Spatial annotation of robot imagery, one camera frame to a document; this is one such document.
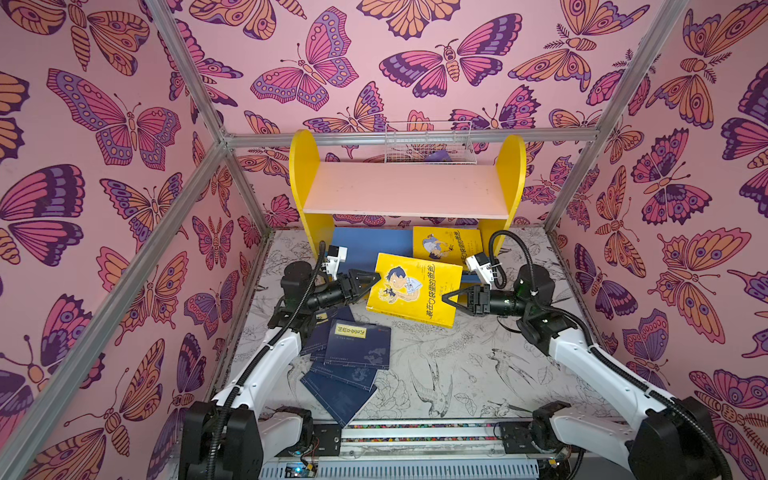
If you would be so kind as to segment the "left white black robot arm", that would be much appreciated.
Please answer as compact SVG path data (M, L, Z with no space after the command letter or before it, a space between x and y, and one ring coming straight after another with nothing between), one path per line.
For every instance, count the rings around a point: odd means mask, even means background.
M341 247L321 245L314 264L294 261L281 278L283 294L260 349L237 376L208 401L186 413L180 440L181 479L257 479L280 453L303 457L317 445L310 411L281 407L259 416L280 375L299 356L317 315L363 299L380 280L376 272L341 272Z

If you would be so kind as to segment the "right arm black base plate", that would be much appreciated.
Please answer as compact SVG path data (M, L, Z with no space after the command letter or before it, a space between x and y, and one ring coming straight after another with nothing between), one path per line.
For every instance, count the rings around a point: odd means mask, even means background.
M547 456L570 456L582 452L575 445L560 441L547 422L508 421L497 424L497 438L507 454L541 454Z

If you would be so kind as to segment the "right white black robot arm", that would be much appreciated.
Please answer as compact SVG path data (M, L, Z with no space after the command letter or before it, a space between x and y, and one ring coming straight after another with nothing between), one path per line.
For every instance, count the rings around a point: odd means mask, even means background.
M515 318L513 332L575 373L622 419L586 416L568 402L553 401L533 411L526 434L512 422L501 424L505 445L527 440L556 463L574 452L571 477L591 452L636 479L732 478L706 407L642 379L603 350L581 318L554 307L549 272L533 262L518 235L494 232L485 252L468 258L467 265L480 283L444 294L445 303L474 317Z

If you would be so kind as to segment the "navy book yellow label top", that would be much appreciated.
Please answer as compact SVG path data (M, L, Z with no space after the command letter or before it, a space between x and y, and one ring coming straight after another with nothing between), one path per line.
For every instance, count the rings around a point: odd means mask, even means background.
M390 351L390 327L335 320L328 335L324 363L388 370Z

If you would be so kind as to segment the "yellow cartoon book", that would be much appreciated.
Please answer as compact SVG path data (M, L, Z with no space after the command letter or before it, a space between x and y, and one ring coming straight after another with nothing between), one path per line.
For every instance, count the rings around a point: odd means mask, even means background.
M382 315L452 329L456 308L443 301L458 290L463 269L458 265L379 253L366 308Z
M478 230L415 227L412 240L413 257L439 263L466 266L466 260L484 251Z

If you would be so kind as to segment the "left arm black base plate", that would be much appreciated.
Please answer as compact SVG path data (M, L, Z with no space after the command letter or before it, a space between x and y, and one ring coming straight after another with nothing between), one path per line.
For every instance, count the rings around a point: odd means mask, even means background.
M341 453L343 429L337 424L315 424L313 426L314 457L338 457Z

